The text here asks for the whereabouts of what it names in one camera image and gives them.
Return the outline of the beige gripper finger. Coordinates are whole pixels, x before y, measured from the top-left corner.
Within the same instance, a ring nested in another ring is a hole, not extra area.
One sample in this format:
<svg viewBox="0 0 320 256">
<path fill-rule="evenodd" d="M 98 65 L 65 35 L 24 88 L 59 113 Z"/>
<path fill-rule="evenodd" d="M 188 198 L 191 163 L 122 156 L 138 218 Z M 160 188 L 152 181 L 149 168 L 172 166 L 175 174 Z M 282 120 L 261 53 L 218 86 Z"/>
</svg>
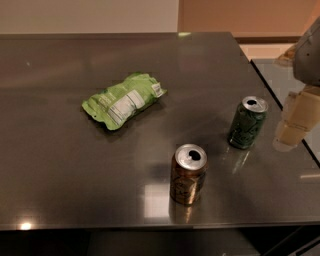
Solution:
<svg viewBox="0 0 320 256">
<path fill-rule="evenodd" d="M 290 91 L 285 99 L 273 146 L 280 152 L 296 148 L 320 122 L 320 87 L 305 85 L 298 92 Z"/>
</svg>

